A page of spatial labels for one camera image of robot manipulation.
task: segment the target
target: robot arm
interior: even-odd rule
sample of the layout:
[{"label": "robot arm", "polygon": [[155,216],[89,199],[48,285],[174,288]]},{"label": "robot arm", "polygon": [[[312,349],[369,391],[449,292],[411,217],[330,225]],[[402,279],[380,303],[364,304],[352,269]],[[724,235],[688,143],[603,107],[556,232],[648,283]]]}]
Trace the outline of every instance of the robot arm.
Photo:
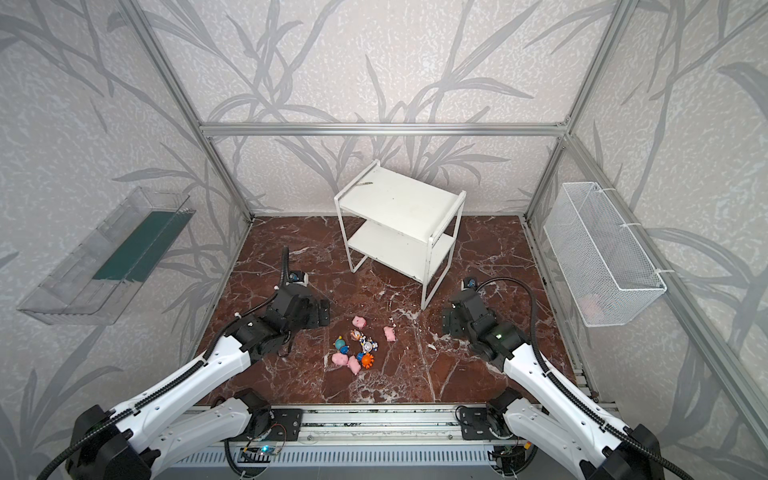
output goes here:
[{"label": "robot arm", "polygon": [[[479,296],[477,290],[497,280],[518,283],[531,296],[530,342],[512,323],[499,323]],[[511,278],[488,280],[480,286],[475,279],[465,279],[462,286],[471,287],[454,295],[451,308],[443,310],[443,333],[467,338],[473,352],[519,383],[544,407],[539,411],[520,392],[508,389],[489,403],[488,423],[492,431],[495,427],[495,435],[514,434],[531,441],[580,480],[663,480],[658,460],[652,461],[639,448],[686,475],[660,457],[658,441],[645,427],[632,430],[602,410],[537,351],[533,324],[537,306],[530,287]]]},{"label": "robot arm", "polygon": [[[250,390],[173,428],[169,425],[221,383],[267,353],[276,353],[299,330],[329,324],[329,302],[313,298],[306,274],[287,269],[284,247],[276,292],[244,316],[236,314],[205,353],[107,412],[93,406],[82,413],[75,421],[70,448],[46,466],[38,480],[64,460],[67,472],[77,480],[149,480],[191,453],[243,433],[249,424],[261,429],[258,432],[266,430],[270,406]],[[266,311],[257,316],[254,312],[262,306]]]}]

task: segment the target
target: wall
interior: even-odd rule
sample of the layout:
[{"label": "wall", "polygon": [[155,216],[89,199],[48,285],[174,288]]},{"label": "wall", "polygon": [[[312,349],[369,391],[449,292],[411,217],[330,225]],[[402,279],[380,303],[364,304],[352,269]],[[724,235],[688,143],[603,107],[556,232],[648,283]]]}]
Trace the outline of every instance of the wall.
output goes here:
[{"label": "wall", "polygon": [[[575,132],[763,391],[768,309],[768,3],[639,8]],[[565,155],[554,185],[584,176]],[[665,300],[586,329],[551,259],[597,383],[694,478],[768,478],[768,461]]]},{"label": "wall", "polygon": [[[0,5],[0,477],[27,480],[74,418],[175,370],[237,255],[243,217],[111,2]],[[197,212],[112,326],[16,306],[136,186]],[[62,478],[58,473],[54,478]]]},{"label": "wall", "polygon": [[[418,164],[409,161],[410,142],[427,152]],[[554,143],[553,137],[229,137],[218,148],[257,213],[335,213],[333,196],[375,158],[455,194],[466,190],[469,214],[511,214],[525,211]]]},{"label": "wall", "polygon": [[[207,122],[563,121],[614,7],[612,0],[141,4]],[[524,211],[553,144],[219,140],[254,211],[283,214],[333,212],[334,193],[376,159],[466,189],[467,214]]]}]

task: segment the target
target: clear plastic tray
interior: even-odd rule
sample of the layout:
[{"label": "clear plastic tray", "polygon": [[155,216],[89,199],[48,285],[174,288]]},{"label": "clear plastic tray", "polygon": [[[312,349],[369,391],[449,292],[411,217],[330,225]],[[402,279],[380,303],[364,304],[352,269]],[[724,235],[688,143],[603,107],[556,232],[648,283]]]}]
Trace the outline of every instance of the clear plastic tray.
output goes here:
[{"label": "clear plastic tray", "polygon": [[136,188],[18,309],[48,324],[115,323],[194,214],[188,199]]}]

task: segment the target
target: red marble floor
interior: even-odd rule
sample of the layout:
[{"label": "red marble floor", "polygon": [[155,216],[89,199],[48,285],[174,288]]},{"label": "red marble floor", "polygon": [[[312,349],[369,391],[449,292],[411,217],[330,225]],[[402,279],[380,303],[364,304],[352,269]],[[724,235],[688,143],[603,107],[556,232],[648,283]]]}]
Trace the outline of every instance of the red marble floor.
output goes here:
[{"label": "red marble floor", "polygon": [[[356,218],[346,218],[345,223],[349,235],[360,225]],[[506,386],[521,389],[473,356],[466,342],[442,334],[441,310],[458,290],[460,279],[468,275],[480,281],[513,276],[529,283],[540,306],[537,335],[541,351],[574,378],[517,217],[462,218],[451,269],[423,312],[419,309],[421,285],[416,281],[372,260],[350,273],[335,217],[257,218],[205,332],[201,352],[235,312],[247,310],[271,294],[280,275],[282,245],[290,247],[291,269],[307,272],[316,295],[331,300],[330,326],[300,332],[287,358],[269,354],[201,403],[231,396],[244,387],[255,389],[273,404],[470,403],[497,396]],[[483,297],[501,318],[528,331],[530,303],[522,288],[510,283],[490,286]],[[360,350],[349,338],[355,315],[368,320],[362,332],[379,343],[373,367],[363,369],[357,377],[346,366],[330,361],[339,335],[351,344],[351,352]],[[395,326],[396,342],[386,342],[384,326]]]}]

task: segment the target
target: small figurine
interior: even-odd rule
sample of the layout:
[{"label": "small figurine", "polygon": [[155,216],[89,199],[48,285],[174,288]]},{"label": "small figurine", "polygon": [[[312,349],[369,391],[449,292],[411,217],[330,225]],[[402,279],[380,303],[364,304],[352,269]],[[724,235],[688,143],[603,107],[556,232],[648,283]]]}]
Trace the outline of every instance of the small figurine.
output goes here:
[{"label": "small figurine", "polygon": [[362,356],[362,360],[360,360],[360,364],[364,367],[366,367],[366,370],[371,368],[373,365],[373,355],[370,353],[366,353]]}]

